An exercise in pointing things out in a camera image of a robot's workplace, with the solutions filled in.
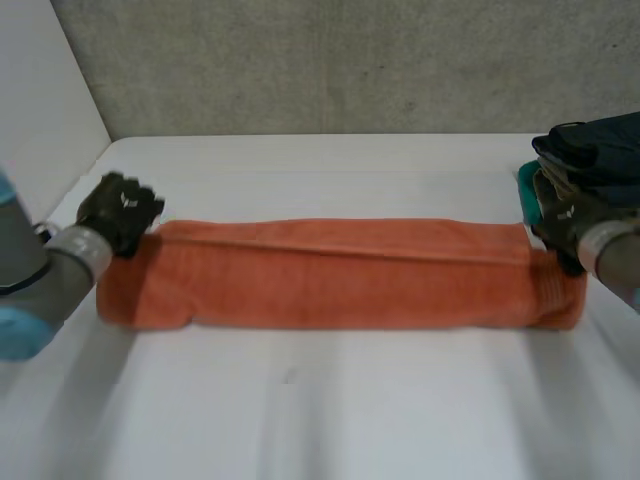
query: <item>towel fold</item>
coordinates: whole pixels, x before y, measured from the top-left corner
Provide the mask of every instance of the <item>towel fold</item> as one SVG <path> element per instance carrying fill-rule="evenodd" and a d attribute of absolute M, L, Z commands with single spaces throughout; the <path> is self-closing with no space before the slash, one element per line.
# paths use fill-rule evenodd
<path fill-rule="evenodd" d="M 97 305 L 135 329 L 570 329 L 585 287 L 521 224 L 174 221 L 114 259 Z"/>

